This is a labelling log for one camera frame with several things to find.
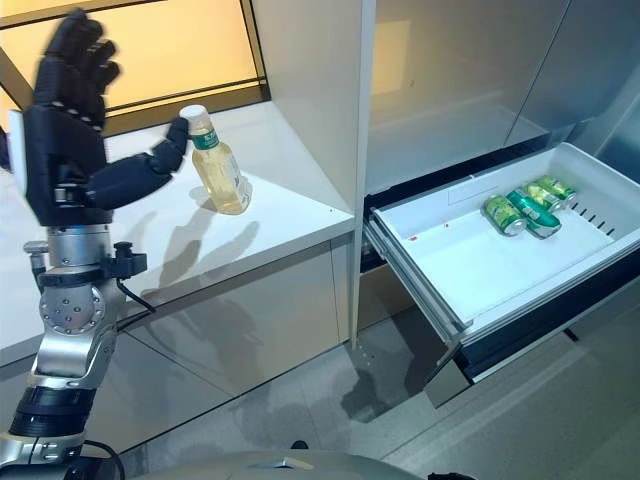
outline can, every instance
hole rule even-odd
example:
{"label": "can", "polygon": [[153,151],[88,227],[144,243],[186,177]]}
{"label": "can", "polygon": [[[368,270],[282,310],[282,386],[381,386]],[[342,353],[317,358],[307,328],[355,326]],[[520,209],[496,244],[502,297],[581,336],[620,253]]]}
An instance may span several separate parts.
{"label": "can", "polygon": [[535,182],[525,185],[523,190],[548,212],[555,212],[564,206],[561,199]]}
{"label": "can", "polygon": [[576,190],[568,185],[565,185],[557,178],[551,177],[549,175],[545,175],[540,177],[535,181],[538,185],[544,188],[547,192],[554,194],[560,200],[562,200],[565,205],[568,205],[576,198]]}
{"label": "can", "polygon": [[484,203],[483,209],[498,230],[505,235],[517,235],[527,226],[527,221],[522,218],[518,209],[503,195],[491,195]]}
{"label": "can", "polygon": [[515,189],[507,195],[507,199],[527,219],[527,228],[537,236],[548,238],[562,227],[556,216],[527,196],[524,190]]}

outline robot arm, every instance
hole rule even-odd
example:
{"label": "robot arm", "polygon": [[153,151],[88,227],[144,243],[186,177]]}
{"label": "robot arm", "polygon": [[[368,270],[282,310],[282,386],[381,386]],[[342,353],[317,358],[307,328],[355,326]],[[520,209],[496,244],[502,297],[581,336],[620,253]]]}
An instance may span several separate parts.
{"label": "robot arm", "polygon": [[0,434],[0,477],[24,465],[67,465],[80,454],[115,349],[124,303],[118,280],[146,269],[146,257],[126,242],[111,256],[112,210],[166,184],[186,149],[187,122],[178,118],[151,154],[107,163],[102,95],[119,68],[109,60],[114,44],[101,35],[100,24],[80,9],[59,25],[40,61],[34,104],[24,113],[24,158],[11,159],[47,227],[46,244],[27,245],[44,336],[11,427]]}

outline gray floor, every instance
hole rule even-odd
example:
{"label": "gray floor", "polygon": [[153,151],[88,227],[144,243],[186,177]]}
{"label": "gray floor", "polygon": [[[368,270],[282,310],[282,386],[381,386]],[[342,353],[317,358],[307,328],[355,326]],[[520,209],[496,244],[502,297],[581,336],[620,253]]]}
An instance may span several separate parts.
{"label": "gray floor", "polygon": [[442,346],[416,310],[124,454],[129,475],[228,452],[311,448],[426,477],[640,478],[640,311],[578,325],[434,409],[424,366]]}

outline white drawer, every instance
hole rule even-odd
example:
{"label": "white drawer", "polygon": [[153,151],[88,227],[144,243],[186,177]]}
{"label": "white drawer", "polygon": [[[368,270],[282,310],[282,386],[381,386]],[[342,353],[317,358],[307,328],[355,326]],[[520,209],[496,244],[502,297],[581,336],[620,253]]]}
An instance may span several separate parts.
{"label": "white drawer", "polygon": [[[484,201],[544,174],[578,191],[561,230],[501,235]],[[440,367],[473,384],[640,274],[640,185],[560,144],[374,208],[365,235],[448,345]]]}

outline plastic bottle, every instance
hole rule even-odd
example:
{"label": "plastic bottle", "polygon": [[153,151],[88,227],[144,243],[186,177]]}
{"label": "plastic bottle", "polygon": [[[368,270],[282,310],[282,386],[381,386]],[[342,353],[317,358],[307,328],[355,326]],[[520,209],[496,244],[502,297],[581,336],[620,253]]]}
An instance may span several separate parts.
{"label": "plastic bottle", "polygon": [[193,166],[204,184],[216,210],[238,215],[251,201],[251,185],[242,176],[229,146],[218,139],[209,114],[202,105],[189,105],[180,110],[189,121],[193,140]]}

